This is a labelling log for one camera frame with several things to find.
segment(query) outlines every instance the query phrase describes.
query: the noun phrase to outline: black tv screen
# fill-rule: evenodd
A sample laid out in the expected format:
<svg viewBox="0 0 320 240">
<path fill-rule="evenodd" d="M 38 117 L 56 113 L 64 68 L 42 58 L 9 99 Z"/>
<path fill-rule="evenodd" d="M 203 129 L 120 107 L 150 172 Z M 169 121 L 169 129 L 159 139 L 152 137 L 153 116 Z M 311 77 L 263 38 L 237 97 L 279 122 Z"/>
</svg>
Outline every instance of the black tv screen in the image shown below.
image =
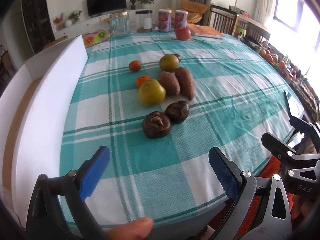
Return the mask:
<svg viewBox="0 0 320 240">
<path fill-rule="evenodd" d="M 87 0 L 89 16 L 127 8 L 126 0 Z"/>
</svg>

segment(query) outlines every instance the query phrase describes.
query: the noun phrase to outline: book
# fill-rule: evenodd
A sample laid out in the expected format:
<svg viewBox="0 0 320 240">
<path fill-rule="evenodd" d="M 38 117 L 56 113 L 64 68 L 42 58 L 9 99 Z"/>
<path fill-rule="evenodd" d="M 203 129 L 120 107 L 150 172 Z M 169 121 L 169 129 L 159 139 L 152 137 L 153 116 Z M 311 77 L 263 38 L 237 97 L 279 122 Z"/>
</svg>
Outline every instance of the book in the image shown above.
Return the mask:
<svg viewBox="0 0 320 240">
<path fill-rule="evenodd" d="M 200 26 L 194 24 L 187 24 L 193 36 L 210 37 L 217 39 L 224 39 L 224 36 L 218 32 L 215 28 L 209 26 Z"/>
</svg>

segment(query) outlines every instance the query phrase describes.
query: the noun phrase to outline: blue gripper pad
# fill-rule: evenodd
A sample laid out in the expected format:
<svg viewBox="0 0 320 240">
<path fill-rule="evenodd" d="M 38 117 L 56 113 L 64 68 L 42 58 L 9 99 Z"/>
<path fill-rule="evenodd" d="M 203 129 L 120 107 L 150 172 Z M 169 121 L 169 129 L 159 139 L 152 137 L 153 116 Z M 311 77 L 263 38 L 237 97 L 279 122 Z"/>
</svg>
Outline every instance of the blue gripper pad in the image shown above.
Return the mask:
<svg viewBox="0 0 320 240">
<path fill-rule="evenodd" d="M 239 198 L 239 184 L 226 162 L 228 159 L 221 153 L 218 154 L 217 151 L 220 151 L 219 148 L 214 147 L 209 151 L 209 163 L 217 175 L 218 180 L 220 181 L 224 191 L 226 192 L 228 198 L 232 198 L 234 201 L 237 201 Z"/>
<path fill-rule="evenodd" d="M 92 195 L 109 161 L 109 148 L 104 147 L 80 181 L 79 195 L 82 201 Z"/>
</svg>

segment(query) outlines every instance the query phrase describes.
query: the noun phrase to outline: checkered tablecloth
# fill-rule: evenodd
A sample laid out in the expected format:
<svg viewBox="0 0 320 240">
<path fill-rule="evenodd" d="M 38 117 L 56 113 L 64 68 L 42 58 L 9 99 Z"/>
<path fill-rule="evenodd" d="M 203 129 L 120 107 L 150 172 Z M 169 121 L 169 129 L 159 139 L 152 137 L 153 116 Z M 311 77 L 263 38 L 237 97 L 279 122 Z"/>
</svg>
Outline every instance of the checkered tablecloth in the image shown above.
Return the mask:
<svg viewBox="0 0 320 240">
<path fill-rule="evenodd" d="M 261 135 L 291 135 L 283 92 L 294 93 L 263 58 L 231 36 L 178 41 L 173 32 L 132 33 L 87 53 L 65 123 L 60 174 L 78 169 L 100 145 L 110 148 L 110 164 L 86 199 L 105 228 L 142 216 L 153 217 L 157 226 L 206 212 L 227 198 L 209 165 L 210 148 L 220 147 L 240 170 L 258 174 L 270 157 Z M 196 96 L 185 122 L 150 140 L 142 130 L 144 117 L 183 97 L 146 108 L 134 82 L 141 75 L 156 79 L 167 53 L 181 56 L 180 66 L 195 78 Z M 137 73 L 128 69 L 133 60 L 142 62 Z M 61 203 L 74 225 L 63 198 Z"/>
</svg>

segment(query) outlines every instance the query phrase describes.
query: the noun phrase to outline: green stool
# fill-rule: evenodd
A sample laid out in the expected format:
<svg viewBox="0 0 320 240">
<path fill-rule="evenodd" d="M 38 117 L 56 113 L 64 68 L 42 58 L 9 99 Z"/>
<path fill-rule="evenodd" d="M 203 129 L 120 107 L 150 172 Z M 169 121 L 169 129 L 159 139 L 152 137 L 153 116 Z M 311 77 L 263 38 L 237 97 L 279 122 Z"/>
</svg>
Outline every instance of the green stool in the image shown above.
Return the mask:
<svg viewBox="0 0 320 240">
<path fill-rule="evenodd" d="M 241 36 L 244 37 L 247 31 L 244 28 L 241 28 L 240 26 L 236 25 L 236 32 L 240 32 Z"/>
</svg>

